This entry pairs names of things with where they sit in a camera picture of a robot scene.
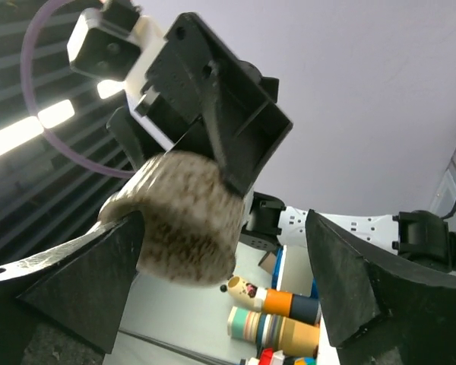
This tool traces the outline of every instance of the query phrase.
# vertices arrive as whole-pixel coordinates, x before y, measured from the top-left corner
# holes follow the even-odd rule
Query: ceiling light
[[[98,83],[97,89],[100,98],[108,99],[123,90],[123,82],[103,80]]]
[[[69,100],[63,100],[39,112],[41,122],[47,128],[61,124],[74,115],[74,108]],[[21,144],[37,137],[43,127],[35,116],[22,119],[0,130],[0,156]]]

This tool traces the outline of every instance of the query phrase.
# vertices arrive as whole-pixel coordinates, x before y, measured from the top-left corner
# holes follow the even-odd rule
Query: red object
[[[258,365],[271,365],[272,357],[274,356],[274,350],[266,348],[261,352],[260,361]]]

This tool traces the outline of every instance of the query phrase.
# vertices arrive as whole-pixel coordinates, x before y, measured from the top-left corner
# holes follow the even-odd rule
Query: slatted ceiling
[[[20,51],[29,20],[43,0],[0,0],[0,129],[28,116],[20,88]],[[66,43],[81,10],[97,0],[75,0],[48,23],[34,54],[36,98],[42,109],[69,99],[75,115],[54,132],[75,151],[110,167],[130,170],[106,130],[119,93],[101,100],[97,81],[68,67]],[[42,137],[0,157],[0,265],[85,233],[105,200],[125,183],[92,173],[59,154]]]

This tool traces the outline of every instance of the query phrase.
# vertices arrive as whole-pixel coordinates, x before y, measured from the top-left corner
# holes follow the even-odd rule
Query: purple tube
[[[34,15],[32,21],[29,24],[22,42],[22,53],[21,53],[21,86],[22,93],[24,94],[25,105],[31,116],[38,116],[39,108],[36,102],[36,96],[33,90],[32,81],[32,61],[33,51],[35,49],[37,38],[39,33],[50,19],[52,14],[60,7],[68,4],[72,0],[48,0]],[[43,128],[44,138],[61,154],[84,167],[85,169],[100,173],[102,175],[117,177],[120,179],[129,179],[134,175],[134,171],[117,170],[111,167],[104,166],[100,163],[96,163],[92,160],[87,159],[85,156],[81,156],[76,153],[64,142],[62,142],[50,129]]]

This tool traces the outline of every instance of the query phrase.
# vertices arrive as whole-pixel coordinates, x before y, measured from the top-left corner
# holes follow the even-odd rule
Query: brown speckled cup
[[[105,202],[98,221],[132,211],[145,221],[139,272],[190,285],[233,273],[244,202],[226,190],[214,161],[182,151],[151,158]]]

